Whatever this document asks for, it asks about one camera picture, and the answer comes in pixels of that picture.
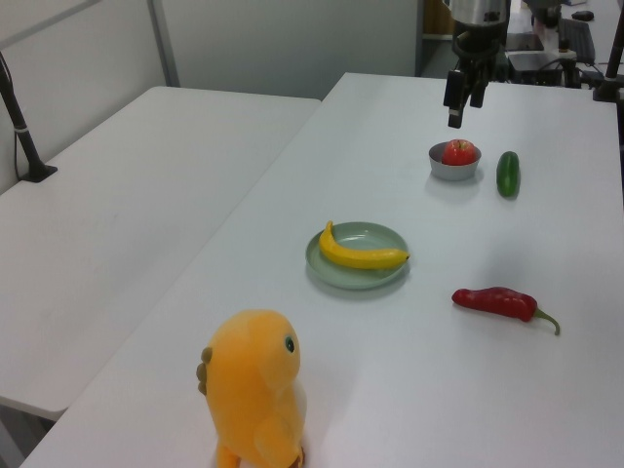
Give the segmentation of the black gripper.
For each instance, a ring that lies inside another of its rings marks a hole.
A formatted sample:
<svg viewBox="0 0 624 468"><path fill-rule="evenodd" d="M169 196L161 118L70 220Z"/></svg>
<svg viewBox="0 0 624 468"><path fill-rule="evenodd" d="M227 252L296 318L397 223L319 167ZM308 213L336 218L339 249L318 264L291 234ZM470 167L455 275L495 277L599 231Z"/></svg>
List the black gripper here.
<svg viewBox="0 0 624 468"><path fill-rule="evenodd" d="M499 50L501 38L505 33L505 24L471 24L454 22L451 49L457 56L456 70L448 72L443 105L448 109L448 125L460 129L464 108L465 74L477 69L491 60ZM470 105L483 106L488 76L480 74L474 81Z"/></svg>

